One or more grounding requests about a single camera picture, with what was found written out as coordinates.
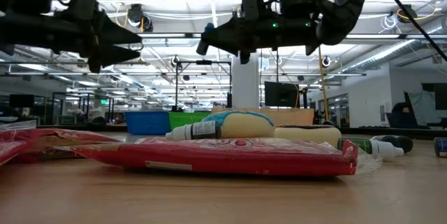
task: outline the blue bin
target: blue bin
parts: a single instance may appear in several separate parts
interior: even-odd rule
[[[165,135],[170,132],[167,112],[126,112],[127,132],[134,135]]]

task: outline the desk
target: desk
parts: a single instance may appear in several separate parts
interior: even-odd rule
[[[92,160],[0,168],[1,224],[446,223],[431,142],[375,172],[317,181],[137,173]]]

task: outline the white label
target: white label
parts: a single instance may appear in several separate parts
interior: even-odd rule
[[[216,134],[215,121],[195,123],[192,125],[192,128],[193,128],[193,136]]]
[[[168,170],[183,170],[183,171],[192,171],[193,170],[192,165],[188,165],[188,164],[166,163],[166,162],[158,162],[158,161],[150,161],[150,160],[146,160],[146,167],[168,169]]]

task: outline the green basket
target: green basket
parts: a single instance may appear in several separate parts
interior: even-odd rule
[[[169,112],[170,128],[172,130],[179,126],[200,122],[210,114],[211,112]]]

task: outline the red package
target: red package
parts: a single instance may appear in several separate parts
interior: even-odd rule
[[[68,147],[82,144],[101,144],[118,142],[111,137],[88,131],[64,130],[56,128],[35,129],[35,140],[29,148],[25,149],[16,162],[36,162],[39,160],[77,158],[80,157],[71,151],[58,150],[54,147]]]
[[[35,139],[34,130],[0,131],[0,165],[29,148]]]
[[[358,148],[343,152],[314,144],[272,138],[170,141],[71,147],[106,164],[193,172],[331,177],[356,173]]]

